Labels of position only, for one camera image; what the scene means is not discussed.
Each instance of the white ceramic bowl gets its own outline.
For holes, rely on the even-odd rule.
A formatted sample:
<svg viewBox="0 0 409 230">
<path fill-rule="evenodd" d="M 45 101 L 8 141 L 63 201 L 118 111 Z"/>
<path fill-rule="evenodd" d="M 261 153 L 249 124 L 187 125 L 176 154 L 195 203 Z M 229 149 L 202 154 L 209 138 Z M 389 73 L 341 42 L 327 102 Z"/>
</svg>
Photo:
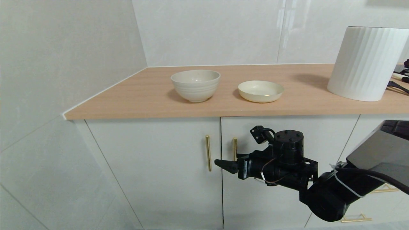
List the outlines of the white ceramic bowl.
<svg viewBox="0 0 409 230">
<path fill-rule="evenodd" d="M 270 81 L 245 81 L 238 85 L 238 91 L 246 100 L 267 103 L 280 98 L 284 87 Z"/>
<path fill-rule="evenodd" d="M 203 102 L 213 96 L 220 74 L 212 70 L 188 70 L 171 76 L 177 93 L 191 102 Z"/>
</svg>

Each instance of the kitchen counter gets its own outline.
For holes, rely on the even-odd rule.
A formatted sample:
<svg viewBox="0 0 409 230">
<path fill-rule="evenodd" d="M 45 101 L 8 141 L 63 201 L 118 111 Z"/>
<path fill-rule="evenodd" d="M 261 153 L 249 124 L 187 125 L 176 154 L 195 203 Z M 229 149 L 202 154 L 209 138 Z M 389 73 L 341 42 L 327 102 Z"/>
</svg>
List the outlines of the kitchen counter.
<svg viewBox="0 0 409 230">
<path fill-rule="evenodd" d="M 409 97 L 387 89 L 382 100 L 355 101 L 330 93 L 334 64 L 224 65 L 153 67 L 133 75 L 65 113 L 75 119 L 127 119 L 144 117 L 231 117 L 271 115 L 333 115 L 409 113 Z M 205 69 L 221 74 L 216 93 L 202 103 L 191 103 L 174 90 L 174 73 Z M 273 81 L 284 86 L 281 98 L 258 104 L 240 97 L 243 81 Z M 409 84 L 394 80 L 409 88 Z"/>
</svg>

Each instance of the brass handle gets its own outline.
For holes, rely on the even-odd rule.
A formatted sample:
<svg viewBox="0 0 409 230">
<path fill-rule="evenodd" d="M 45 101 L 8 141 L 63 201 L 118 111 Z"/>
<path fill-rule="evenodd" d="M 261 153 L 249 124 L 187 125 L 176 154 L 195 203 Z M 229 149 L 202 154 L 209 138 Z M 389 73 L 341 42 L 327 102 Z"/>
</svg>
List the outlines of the brass handle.
<svg viewBox="0 0 409 230">
<path fill-rule="evenodd" d="M 378 193 L 378 192 L 396 192 L 396 191 L 399 191 L 399 189 L 397 189 L 397 188 L 392 188 L 390 185 L 388 185 L 388 184 L 384 184 L 384 186 L 386 187 L 386 189 L 376 189 L 376 190 L 373 190 L 372 192 L 370 192 L 370 193 Z"/>
<path fill-rule="evenodd" d="M 237 160 L 237 138 L 233 138 L 233 160 Z"/>
<path fill-rule="evenodd" d="M 206 150 L 207 150 L 207 166 L 209 167 L 209 172 L 211 172 L 210 137 L 209 137 L 209 135 L 206 135 Z"/>
<path fill-rule="evenodd" d="M 352 222 L 372 221 L 372 218 L 366 217 L 363 213 L 361 213 L 360 216 L 362 216 L 362 218 L 358 218 L 358 219 L 347 219 L 347 218 L 344 216 L 344 218 L 341 220 L 341 223 L 352 223 Z"/>
</svg>

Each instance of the white cylindrical container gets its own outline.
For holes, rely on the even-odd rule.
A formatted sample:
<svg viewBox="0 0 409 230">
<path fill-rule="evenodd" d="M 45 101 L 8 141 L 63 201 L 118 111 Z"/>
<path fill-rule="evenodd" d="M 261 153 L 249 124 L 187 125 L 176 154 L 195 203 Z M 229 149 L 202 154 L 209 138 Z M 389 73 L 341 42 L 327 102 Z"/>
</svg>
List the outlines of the white cylindrical container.
<svg viewBox="0 0 409 230">
<path fill-rule="evenodd" d="M 408 36 L 409 29 L 348 27 L 328 90 L 359 101 L 381 100 Z"/>
</svg>

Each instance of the cabinet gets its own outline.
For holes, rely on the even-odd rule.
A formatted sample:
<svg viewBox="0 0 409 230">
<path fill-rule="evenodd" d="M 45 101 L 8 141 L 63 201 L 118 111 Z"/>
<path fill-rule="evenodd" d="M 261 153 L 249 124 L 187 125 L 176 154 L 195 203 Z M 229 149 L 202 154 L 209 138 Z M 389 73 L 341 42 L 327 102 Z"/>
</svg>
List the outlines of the cabinet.
<svg viewBox="0 0 409 230">
<path fill-rule="evenodd" d="M 378 115 L 360 115 L 358 122 L 356 123 L 351 136 L 345 145 L 345 149 L 342 152 L 340 161 L 345 161 L 346 157 L 355 149 L 357 145 L 360 144 L 366 136 L 373 131 L 383 120 L 409 120 L 409 114 L 401 115 L 389 115 L 389 114 L 378 114 Z M 409 219 L 407 216 L 407 207 L 403 206 L 402 203 L 408 203 L 409 198 L 406 194 L 401 191 L 393 192 L 380 192 L 380 193 L 370 193 L 364 198 L 352 203 L 345 214 L 345 217 L 350 220 L 349 222 L 342 223 L 341 221 L 336 222 L 325 222 L 315 216 L 311 215 L 306 227 L 326 227 L 326 226 L 344 226 L 344 225 L 364 225 L 373 223 L 382 223 L 394 220 L 404 220 Z M 362 216 L 370 218 L 370 221 L 361 221 Z"/>
<path fill-rule="evenodd" d="M 145 229 L 222 228 L 220 117 L 87 124 Z"/>
<path fill-rule="evenodd" d="M 304 156 L 319 161 L 319 174 L 330 171 L 342 153 L 359 115 L 222 117 L 222 158 L 233 160 L 233 138 L 237 152 L 263 150 L 250 134 L 256 125 L 275 131 L 298 130 L 304 134 Z M 223 174 L 224 228 L 275 229 L 304 227 L 311 214 L 299 201 L 299 193 L 285 187 L 267 187 L 252 178 Z"/>
</svg>

